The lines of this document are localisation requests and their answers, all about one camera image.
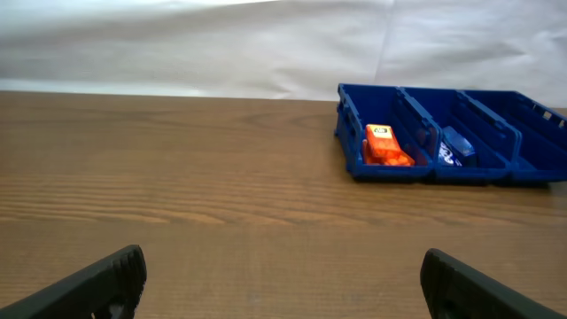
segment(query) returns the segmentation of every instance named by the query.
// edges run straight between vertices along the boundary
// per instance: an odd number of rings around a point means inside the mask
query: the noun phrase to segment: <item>crease in white backdrop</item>
[[[0,89],[335,100],[339,82],[567,84],[563,0],[4,0]]]

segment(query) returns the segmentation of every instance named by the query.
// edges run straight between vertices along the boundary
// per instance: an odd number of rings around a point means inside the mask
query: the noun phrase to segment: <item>brown wooden surface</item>
[[[0,307],[140,244],[139,318],[426,318],[436,246],[567,314],[567,184],[356,183],[334,107],[0,93]]]

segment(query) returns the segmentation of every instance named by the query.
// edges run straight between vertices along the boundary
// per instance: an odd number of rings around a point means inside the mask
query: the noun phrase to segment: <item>table surface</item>
[[[136,318],[428,318],[440,248],[567,314],[567,183],[357,183],[331,102],[0,93],[0,307],[127,244]]]

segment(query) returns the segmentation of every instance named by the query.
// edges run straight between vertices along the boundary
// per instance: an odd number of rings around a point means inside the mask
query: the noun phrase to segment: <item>wooden table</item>
[[[126,244],[136,318],[427,318],[438,247],[567,314],[567,184],[356,183],[331,102],[0,93],[0,307]]]

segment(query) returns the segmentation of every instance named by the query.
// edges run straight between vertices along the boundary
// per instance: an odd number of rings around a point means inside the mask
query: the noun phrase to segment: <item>blue storage tray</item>
[[[355,178],[416,180],[433,170],[432,156],[439,128],[431,117],[395,87],[340,84],[340,102],[335,135],[346,157],[346,170]],[[392,127],[402,150],[416,161],[412,167],[366,165],[362,161],[362,139],[369,123]]]
[[[451,182],[567,180],[567,120],[513,91],[423,89],[339,84],[338,136],[355,178]],[[414,167],[366,165],[366,124],[393,129]],[[438,163],[442,128],[471,142],[477,167]]]
[[[567,180],[567,118],[515,91],[464,92],[521,132],[514,182]]]

